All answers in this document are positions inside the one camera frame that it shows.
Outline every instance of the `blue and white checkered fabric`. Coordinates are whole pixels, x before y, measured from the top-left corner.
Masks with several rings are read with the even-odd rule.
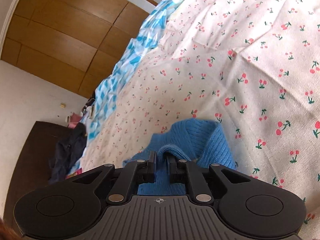
[[[119,92],[130,80],[141,59],[158,44],[166,21],[184,0],[162,0],[143,22],[137,38],[131,39],[112,74],[96,88],[95,108],[91,124],[87,127],[88,142],[101,131],[103,122],[116,109]]]

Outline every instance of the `blue knitted sweater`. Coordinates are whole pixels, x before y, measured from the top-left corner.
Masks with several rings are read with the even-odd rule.
[[[150,151],[157,152],[156,182],[141,184],[139,195],[184,195],[185,186],[170,184],[164,159],[164,153],[170,152],[178,159],[196,161],[204,168],[211,163],[220,163],[234,168],[226,138],[220,123],[196,118],[176,122],[167,133],[153,134],[147,148],[133,158],[124,161],[124,165],[134,160],[147,160]]]

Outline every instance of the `metal pin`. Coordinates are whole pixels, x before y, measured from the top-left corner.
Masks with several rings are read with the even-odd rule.
[[[124,199],[124,196],[120,194],[113,194],[109,196],[109,200],[112,202],[120,202]]]
[[[211,200],[211,197],[207,194],[199,194],[196,196],[196,199],[200,202],[208,202]]]

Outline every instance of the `dark hair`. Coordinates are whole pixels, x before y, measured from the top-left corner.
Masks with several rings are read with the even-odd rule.
[[[0,217],[0,240],[21,240],[21,237],[9,228]]]

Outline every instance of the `dark brown headboard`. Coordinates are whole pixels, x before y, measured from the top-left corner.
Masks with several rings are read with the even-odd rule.
[[[13,217],[15,203],[26,193],[48,185],[51,176],[48,160],[54,156],[55,144],[71,131],[61,125],[36,122],[29,133],[14,168],[4,206],[4,221],[18,234]]]

